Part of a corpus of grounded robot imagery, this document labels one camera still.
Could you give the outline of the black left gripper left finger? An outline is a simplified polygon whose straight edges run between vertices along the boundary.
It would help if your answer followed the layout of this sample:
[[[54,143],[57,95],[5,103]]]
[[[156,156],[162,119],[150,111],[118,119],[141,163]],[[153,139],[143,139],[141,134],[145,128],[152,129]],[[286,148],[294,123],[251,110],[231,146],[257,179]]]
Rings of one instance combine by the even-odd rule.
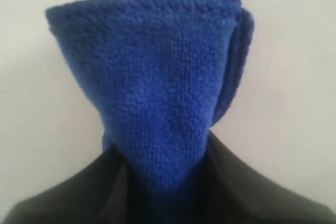
[[[17,203],[5,223],[145,223],[132,178],[112,146],[68,180]]]

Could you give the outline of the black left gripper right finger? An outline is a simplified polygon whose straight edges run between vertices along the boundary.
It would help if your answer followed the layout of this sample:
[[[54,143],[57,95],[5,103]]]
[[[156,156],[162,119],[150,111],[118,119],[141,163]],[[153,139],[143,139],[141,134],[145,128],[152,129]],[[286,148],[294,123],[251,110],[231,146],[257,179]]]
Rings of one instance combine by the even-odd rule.
[[[335,223],[333,211],[252,169],[213,133],[198,198],[201,223]]]

